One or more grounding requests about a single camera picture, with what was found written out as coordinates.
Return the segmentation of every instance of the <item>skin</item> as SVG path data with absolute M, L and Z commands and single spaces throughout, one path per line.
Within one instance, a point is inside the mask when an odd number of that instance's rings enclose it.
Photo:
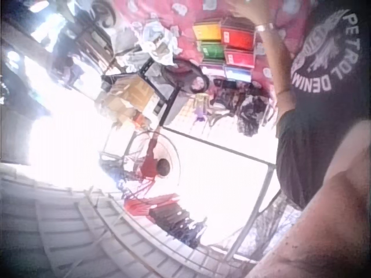
M 298 223 L 248 277 L 361 277 L 370 254 L 370 132 L 369 121 L 349 132 Z
M 266 0 L 230 1 L 234 15 L 272 22 Z M 260 33 L 273 75 L 278 120 L 296 102 L 289 52 L 275 31 Z M 370 257 L 370 122 L 354 126 L 339 146 L 322 188 L 299 221 L 249 273 L 251 278 L 360 277 Z

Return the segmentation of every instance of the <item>staircase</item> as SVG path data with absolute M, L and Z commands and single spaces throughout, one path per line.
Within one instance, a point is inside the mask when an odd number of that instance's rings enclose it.
M 2 174 L 1 245 L 17 277 L 239 277 L 247 262 L 191 249 L 146 217 L 123 209 L 121 193 L 54 188 Z

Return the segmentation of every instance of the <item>red fan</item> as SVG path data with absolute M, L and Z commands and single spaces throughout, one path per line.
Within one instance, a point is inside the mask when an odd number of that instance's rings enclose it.
M 166 136 L 155 131 L 138 134 L 126 150 L 123 162 L 126 200 L 159 205 L 169 199 L 158 196 L 175 193 L 180 179 L 180 161 L 175 146 Z

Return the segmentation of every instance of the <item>bracelet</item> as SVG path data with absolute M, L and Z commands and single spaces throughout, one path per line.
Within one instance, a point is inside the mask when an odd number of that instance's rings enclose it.
M 266 30 L 275 30 L 273 23 L 255 26 L 255 31 L 264 32 Z

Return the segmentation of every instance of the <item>black t-shirt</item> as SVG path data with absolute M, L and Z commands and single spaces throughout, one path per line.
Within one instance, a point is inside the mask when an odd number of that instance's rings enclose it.
M 302 208 L 349 129 L 370 118 L 369 10 L 362 2 L 322 1 L 292 64 L 297 105 L 278 123 L 277 175 Z

